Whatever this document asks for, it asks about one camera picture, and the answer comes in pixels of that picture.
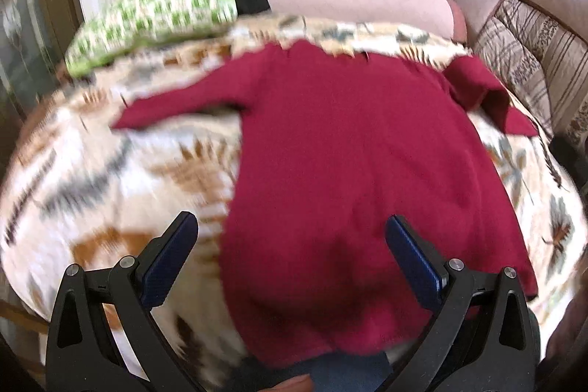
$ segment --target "screw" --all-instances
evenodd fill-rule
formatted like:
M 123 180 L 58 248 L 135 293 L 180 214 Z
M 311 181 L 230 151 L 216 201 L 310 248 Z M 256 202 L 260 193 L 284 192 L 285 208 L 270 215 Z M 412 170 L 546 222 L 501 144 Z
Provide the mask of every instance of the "screw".
M 455 271 L 461 271 L 463 269 L 463 261 L 457 258 L 450 259 L 449 267 Z
M 68 266 L 68 268 L 65 270 L 65 273 L 68 276 L 75 276 L 78 273 L 78 271 L 79 271 L 79 266 L 74 263 L 74 264 Z
M 505 268 L 505 274 L 511 279 L 516 278 L 516 271 L 513 268 L 511 268 L 510 266 L 507 266 Z
M 133 266 L 135 263 L 135 258 L 133 258 L 132 256 L 125 256 L 123 259 L 121 259 L 119 261 L 119 265 L 121 265 L 121 268 L 130 268 L 131 266 Z

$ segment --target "blue gripper pad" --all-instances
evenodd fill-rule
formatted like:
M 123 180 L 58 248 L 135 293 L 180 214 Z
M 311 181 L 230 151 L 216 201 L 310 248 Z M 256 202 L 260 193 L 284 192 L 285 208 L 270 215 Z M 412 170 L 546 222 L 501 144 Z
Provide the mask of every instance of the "blue gripper pad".
M 442 304 L 443 279 L 411 233 L 396 216 L 386 222 L 386 244 L 401 267 L 421 307 L 436 312 Z
M 152 239 L 139 254 L 136 278 L 141 285 L 140 301 L 145 309 L 164 303 L 197 239 L 196 217 L 182 211 L 163 235 Z

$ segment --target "bed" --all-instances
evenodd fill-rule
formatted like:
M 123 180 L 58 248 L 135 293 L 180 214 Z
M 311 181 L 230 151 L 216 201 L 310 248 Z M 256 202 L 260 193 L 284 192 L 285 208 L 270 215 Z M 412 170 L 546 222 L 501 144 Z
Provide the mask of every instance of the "bed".
M 21 139 L 0 201 L 2 264 L 22 300 L 49 319 L 67 265 L 110 267 L 142 250 L 178 211 L 192 211 L 201 236 L 154 318 L 193 373 L 211 390 L 222 387 L 246 356 L 223 302 L 217 262 L 238 176 L 239 117 L 231 111 L 181 116 L 141 133 L 111 132 L 108 125 L 137 96 L 194 82 L 228 55 L 302 37 L 336 55 L 375 51 L 434 68 L 470 54 L 409 26 L 264 14 L 241 18 L 213 41 L 136 52 L 95 70 L 90 82 L 57 90 Z M 587 241 L 580 197 L 549 154 L 544 133 L 504 136 L 481 111 L 470 119 L 519 219 L 539 282 L 530 307 L 541 318 L 552 292 L 574 274 Z M 116 312 L 105 311 L 125 361 L 140 374 Z
M 20 299 L 37 315 L 50 319 L 67 265 L 110 267 L 125 254 L 142 250 L 178 211 L 192 211 L 201 224 L 201 238 L 166 303 L 153 314 L 187 368 L 208 389 L 222 388 L 247 355 L 226 310 L 218 276 L 218 239 L 239 170 L 239 117 L 232 111 L 213 111 L 125 134 L 111 132 L 108 125 L 136 97 L 194 82 L 229 57 L 267 42 L 286 47 L 306 38 L 333 55 L 374 51 L 438 69 L 455 55 L 474 52 L 508 86 L 513 104 L 536 119 L 541 135 L 526 139 L 502 135 L 480 111 L 470 114 L 510 196 L 537 275 L 539 295 L 530 307 L 540 321 L 545 348 L 573 294 L 577 263 L 588 240 L 586 192 L 578 194 L 548 149 L 556 132 L 575 138 L 580 151 L 588 136 L 581 107 L 585 92 L 566 103 L 569 108 L 552 109 L 554 95 L 563 87 L 550 79 L 560 76 L 562 85 L 583 83 L 578 79 L 584 79 L 586 54 L 585 37 L 570 27 L 573 21 L 552 14 L 555 7 L 541 10 L 532 0 L 492 0 L 483 18 L 476 18 L 470 11 L 480 17 L 484 1 L 456 0 L 465 14 L 469 47 L 442 39 L 426 26 L 337 22 L 296 13 L 243 17 L 223 37 L 135 51 L 111 67 L 96 69 L 89 79 L 54 90 L 54 64 L 81 20 L 77 0 L 62 1 L 49 15 L 42 10 L 43 0 L 17 0 L 19 12 L 30 6 L 37 12 L 37 23 L 30 14 L 22 16 L 23 30 L 30 34 L 22 36 L 24 42 L 33 42 L 28 52 L 45 46 L 47 53 L 33 56 L 37 64 L 30 68 L 18 50 L 11 51 L 10 59 L 18 54 L 23 67 L 10 70 L 14 93 L 10 96 L 7 90 L 5 96 L 10 99 L 5 104 L 14 110 L 12 136 L 19 139 L 11 160 L 5 160 L 0 197 L 2 267 Z M 448 9 L 451 17 L 454 9 Z M 56 18 L 66 18 L 67 25 L 49 26 Z M 47 32 L 59 33 L 59 38 L 50 42 Z M 448 32 L 453 34 L 445 37 L 457 32 L 454 24 Z M 553 69 L 543 54 L 562 39 L 573 48 L 558 51 L 566 60 L 565 69 Z M 34 76 L 27 77 L 28 71 Z M 580 77 L 573 80 L 576 71 Z M 13 145 L 9 142 L 7 151 Z M 129 369 L 141 375 L 116 312 L 109 306 L 105 312 Z

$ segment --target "red shirt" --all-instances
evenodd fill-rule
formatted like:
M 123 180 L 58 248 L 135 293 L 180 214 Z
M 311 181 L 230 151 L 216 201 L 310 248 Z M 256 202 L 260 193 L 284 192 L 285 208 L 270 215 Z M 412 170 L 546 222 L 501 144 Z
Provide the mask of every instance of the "red shirt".
M 404 215 L 446 258 L 537 283 L 508 195 L 465 110 L 536 135 L 477 58 L 443 73 L 307 42 L 245 54 L 185 89 L 137 100 L 115 128 L 211 105 L 242 108 L 221 278 L 249 351 L 270 366 L 367 355 L 418 336 L 422 310 L 384 242 Z

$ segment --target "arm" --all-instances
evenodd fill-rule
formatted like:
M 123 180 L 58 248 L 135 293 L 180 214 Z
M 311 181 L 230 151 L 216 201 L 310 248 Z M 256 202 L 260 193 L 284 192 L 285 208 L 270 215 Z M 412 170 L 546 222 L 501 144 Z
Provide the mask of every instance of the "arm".
M 169 117 L 194 113 L 205 107 L 231 104 L 247 108 L 254 101 L 260 80 L 269 70 L 274 54 L 282 50 L 270 44 L 261 52 L 246 53 L 210 72 L 183 89 L 135 100 L 111 128 L 139 129 Z

